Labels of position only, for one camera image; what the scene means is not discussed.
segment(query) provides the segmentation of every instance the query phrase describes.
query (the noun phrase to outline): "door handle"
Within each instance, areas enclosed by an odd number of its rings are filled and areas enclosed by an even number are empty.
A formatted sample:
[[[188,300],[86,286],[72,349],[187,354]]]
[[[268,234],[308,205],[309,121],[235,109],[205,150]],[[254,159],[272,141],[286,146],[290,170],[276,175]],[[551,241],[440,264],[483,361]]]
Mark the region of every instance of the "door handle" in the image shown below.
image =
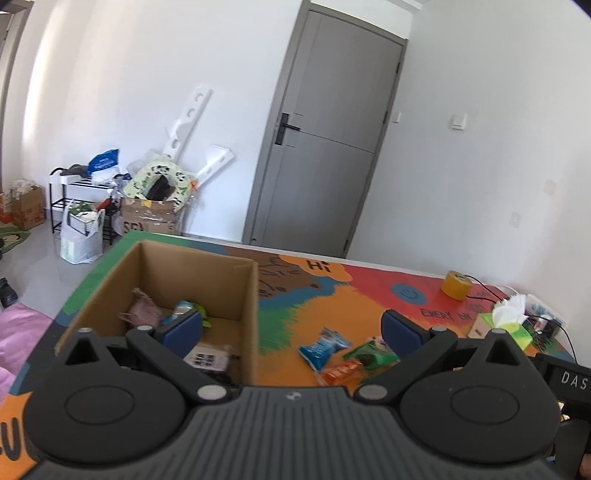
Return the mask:
[[[282,113],[281,114],[281,122],[279,123],[279,130],[277,131],[277,138],[275,139],[275,145],[283,145],[283,139],[285,137],[285,130],[295,130],[296,132],[300,132],[301,128],[296,127],[295,125],[290,125],[290,116],[289,113]]]

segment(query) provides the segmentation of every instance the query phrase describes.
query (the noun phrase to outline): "painted tabletop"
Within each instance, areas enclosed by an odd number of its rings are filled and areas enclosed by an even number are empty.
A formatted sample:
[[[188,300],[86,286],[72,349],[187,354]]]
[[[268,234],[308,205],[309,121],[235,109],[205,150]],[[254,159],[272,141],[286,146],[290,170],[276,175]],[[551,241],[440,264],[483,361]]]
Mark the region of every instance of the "painted tabletop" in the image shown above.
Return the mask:
[[[145,239],[250,258],[259,264],[259,385],[317,385],[297,349],[313,344],[322,327],[339,331],[357,346],[380,335],[384,310],[394,309],[426,329],[445,326],[466,336],[476,315],[489,312],[492,305],[484,300],[453,300],[441,292],[441,278],[427,274],[132,231],[96,264],[66,301],[0,407],[0,480],[17,479],[35,464],[22,433],[22,409],[50,365],[55,344],[105,275],[136,242]],[[471,294],[490,297],[479,287]],[[570,359],[557,342],[545,348],[546,353]],[[526,350],[529,355],[535,352],[532,346]],[[330,364],[339,361],[335,355]]]

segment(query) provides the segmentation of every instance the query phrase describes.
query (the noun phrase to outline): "snack packet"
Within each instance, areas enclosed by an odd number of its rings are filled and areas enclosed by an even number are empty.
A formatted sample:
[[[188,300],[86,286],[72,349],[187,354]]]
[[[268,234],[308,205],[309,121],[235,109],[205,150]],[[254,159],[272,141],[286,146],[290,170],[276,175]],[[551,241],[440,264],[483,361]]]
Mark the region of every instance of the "snack packet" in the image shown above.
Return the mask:
[[[368,372],[389,367],[400,361],[398,355],[390,350],[381,337],[372,337],[363,345],[343,355],[343,360],[351,359],[359,360]]]
[[[320,331],[320,338],[314,345],[301,346],[298,350],[312,369],[320,372],[334,353],[351,346],[351,342],[343,338],[339,332],[323,328]]]
[[[168,325],[173,320],[176,320],[181,315],[187,313],[189,310],[197,310],[201,314],[201,318],[203,319],[203,326],[205,328],[211,328],[212,324],[207,319],[207,311],[204,307],[202,307],[198,303],[193,303],[186,300],[181,300],[177,303],[177,306],[174,308],[174,312],[167,316],[164,320],[162,320],[161,325]]]
[[[353,378],[363,378],[363,364],[357,359],[347,360],[335,367],[322,370],[318,375],[318,383],[324,387],[336,387]]]

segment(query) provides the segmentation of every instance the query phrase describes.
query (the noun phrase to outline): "screw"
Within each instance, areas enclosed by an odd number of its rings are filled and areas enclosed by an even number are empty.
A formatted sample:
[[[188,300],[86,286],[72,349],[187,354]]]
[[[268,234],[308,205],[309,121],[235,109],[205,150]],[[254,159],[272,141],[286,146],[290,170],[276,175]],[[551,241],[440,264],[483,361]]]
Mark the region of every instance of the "screw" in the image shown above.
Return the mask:
[[[221,400],[228,391],[221,385],[204,385],[197,390],[197,396],[204,401]]]
[[[299,399],[301,399],[302,395],[300,392],[291,392],[288,393],[285,397],[291,401],[298,401]]]
[[[388,395],[388,389],[382,385],[364,385],[357,393],[364,400],[381,400]]]

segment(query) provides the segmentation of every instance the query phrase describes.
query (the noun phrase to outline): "cardboard box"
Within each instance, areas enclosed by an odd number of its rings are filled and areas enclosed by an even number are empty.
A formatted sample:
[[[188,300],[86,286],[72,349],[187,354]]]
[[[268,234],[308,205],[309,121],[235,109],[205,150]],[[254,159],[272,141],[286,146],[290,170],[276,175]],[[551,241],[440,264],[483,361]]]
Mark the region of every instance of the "cardboard box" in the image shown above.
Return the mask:
[[[29,230],[34,226],[45,222],[45,196],[43,189],[35,186],[30,192],[22,194],[19,198],[12,195],[12,221],[14,225]]]
[[[472,325],[470,332],[468,332],[468,338],[484,338],[494,328],[494,325],[492,323],[492,313],[481,313],[476,317],[474,325]],[[522,350],[525,350],[532,342],[531,335],[525,330],[523,325],[517,322],[507,323],[499,328],[509,332]]]
[[[230,361],[228,374],[238,384],[255,382],[257,263],[150,240],[138,242],[111,269],[57,342],[56,351],[82,327],[92,328],[99,336],[124,335],[129,324],[119,314],[131,307],[135,287],[146,292],[164,314],[181,300],[203,305],[212,327],[205,329],[200,343],[228,345],[240,357]]]
[[[174,202],[122,199],[123,230],[179,235],[181,213],[174,212]]]

